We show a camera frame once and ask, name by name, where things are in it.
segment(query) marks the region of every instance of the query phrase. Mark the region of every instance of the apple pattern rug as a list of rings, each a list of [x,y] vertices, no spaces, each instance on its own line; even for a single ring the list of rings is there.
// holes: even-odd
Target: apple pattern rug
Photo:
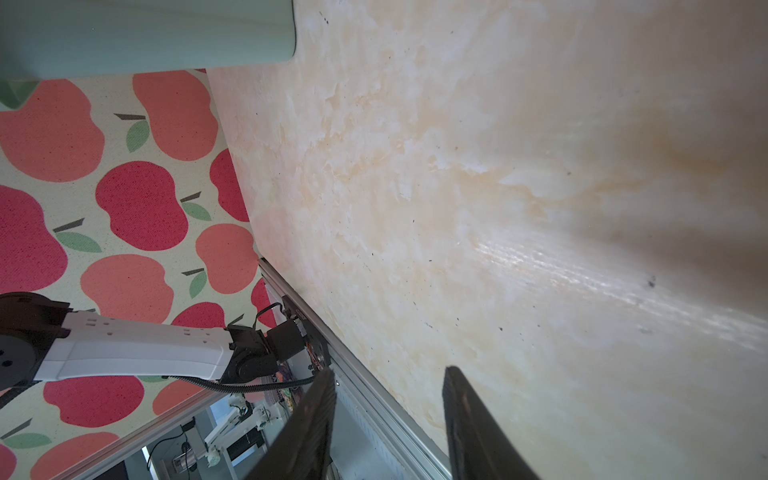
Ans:
[[[43,82],[0,113],[0,148],[0,293],[197,328],[273,300],[204,71]],[[133,376],[33,386],[0,415],[0,480],[54,478],[197,391]]]

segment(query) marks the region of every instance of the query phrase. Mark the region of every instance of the apple stem print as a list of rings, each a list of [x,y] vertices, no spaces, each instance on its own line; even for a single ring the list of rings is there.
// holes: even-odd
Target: apple stem print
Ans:
[[[0,440],[11,449],[33,449],[51,443],[51,439],[41,433],[19,433],[32,424],[32,419],[27,420],[15,429],[6,433]]]
[[[128,134],[125,136],[125,145],[128,147],[128,151],[133,153],[141,145],[144,145],[149,138],[149,122],[144,115],[133,114],[115,114],[115,116],[121,120],[138,120],[135,124],[128,128]]]
[[[83,220],[85,219],[81,218],[80,220],[75,220],[66,225],[56,227],[53,229],[53,233],[62,245],[69,247],[72,250],[88,253],[101,253],[101,247],[98,246],[98,243],[92,238],[83,235],[82,233],[66,231],[81,226]]]
[[[200,196],[201,192],[197,192],[196,194],[191,194],[189,197],[184,197],[179,202],[181,203],[181,208],[184,209],[185,212],[187,212],[187,215],[189,215],[192,218],[197,218],[198,220],[204,220],[207,222],[210,222],[210,214],[208,213],[208,210],[205,210],[205,208],[200,205],[196,204],[194,202],[190,202],[190,200],[194,200]]]
[[[186,276],[194,275],[194,278],[190,283],[190,298],[194,298],[200,292],[202,292],[203,288],[205,287],[205,284],[208,282],[208,275],[205,273],[204,268],[198,268],[195,270],[190,270],[188,272],[181,272],[181,273]]]

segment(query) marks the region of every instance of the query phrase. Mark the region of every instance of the metal frame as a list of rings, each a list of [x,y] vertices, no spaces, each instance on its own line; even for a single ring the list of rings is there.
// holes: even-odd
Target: metal frame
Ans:
[[[59,473],[51,480],[86,480],[95,478],[153,440],[165,435],[179,425],[188,422],[195,415],[222,399],[223,393],[202,390],[182,403],[158,416],[132,434],[100,450],[84,462],[79,462]]]
[[[448,456],[424,433],[269,261],[262,258],[260,265],[264,280],[281,296],[287,295],[325,337],[339,386],[346,387],[359,413],[375,429],[406,473],[413,478],[450,479]]]

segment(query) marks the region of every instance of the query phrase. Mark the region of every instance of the cable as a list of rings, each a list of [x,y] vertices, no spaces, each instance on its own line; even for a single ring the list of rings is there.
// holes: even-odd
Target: cable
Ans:
[[[187,452],[190,451],[190,440],[187,437],[187,433],[184,432],[184,445],[182,445],[184,448],[182,449],[184,454],[184,466],[187,467],[187,480],[190,480],[190,464],[187,460]]]
[[[263,309],[263,310],[259,311],[259,312],[256,314],[256,318],[255,318],[255,319],[253,319],[253,328],[256,328],[256,321],[259,319],[259,317],[260,317],[260,316],[262,316],[264,313],[267,313],[267,312],[269,312],[271,309],[275,308],[276,306],[279,306],[279,307],[280,307],[280,313],[282,313],[283,315],[285,315],[285,310],[283,310],[283,304],[282,304],[282,303],[279,303],[279,302],[275,302],[275,303],[273,303],[272,305],[270,305],[270,306],[268,306],[267,308],[265,308],[265,309]]]
[[[252,392],[268,392],[270,390],[280,389],[293,389],[297,386],[309,385],[315,379],[315,376],[311,376],[301,380],[291,380],[290,382],[272,382],[263,383],[261,385],[227,385],[222,383],[211,382],[210,380],[198,379],[193,376],[176,376],[171,375],[171,378],[183,380],[193,385],[203,387],[204,389],[213,390],[220,393],[252,393]]]
[[[154,444],[154,447],[152,447],[152,449],[149,451],[149,455],[147,456],[147,471],[149,472],[149,462],[152,461],[152,454],[154,453],[154,450],[157,448],[157,446],[159,444],[161,444],[162,442],[165,442],[167,440],[178,439],[179,437],[181,437],[182,435],[185,435],[185,434],[186,434],[186,432],[182,432],[182,433],[176,435],[175,437],[170,437],[170,438],[167,438],[167,439],[162,439],[158,443]]]
[[[285,405],[283,405],[283,401],[282,401],[282,400],[281,400],[281,401],[279,401],[279,402],[277,403],[277,405],[279,405],[279,406],[280,406],[280,408],[281,408],[281,409],[283,409],[283,411],[285,412],[285,416],[284,416],[283,418],[285,418],[285,419],[288,419],[288,418],[290,418],[290,413],[288,413],[288,407],[286,407]]]

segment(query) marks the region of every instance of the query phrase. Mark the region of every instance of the green leaf print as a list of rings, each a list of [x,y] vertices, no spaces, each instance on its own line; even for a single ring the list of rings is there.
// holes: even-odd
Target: green leaf print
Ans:
[[[138,378],[144,383],[158,383],[168,381],[168,379],[164,379],[161,376],[139,376]]]
[[[58,241],[65,247],[81,252],[100,253],[101,247],[92,238],[77,232],[58,232],[55,234]]]
[[[208,213],[208,210],[205,210],[201,205],[193,202],[183,202],[181,208],[183,208],[184,211],[187,212],[187,215],[192,218],[210,222],[210,214]]]
[[[149,122],[141,120],[131,125],[128,128],[128,135],[125,137],[125,144],[128,146],[128,151],[135,152],[141,145],[149,138]]]
[[[41,433],[19,433],[3,442],[12,449],[33,449],[51,443],[51,439]]]
[[[203,287],[208,282],[208,275],[205,272],[200,272],[194,276],[190,283],[190,296],[196,297],[198,293],[203,291]]]

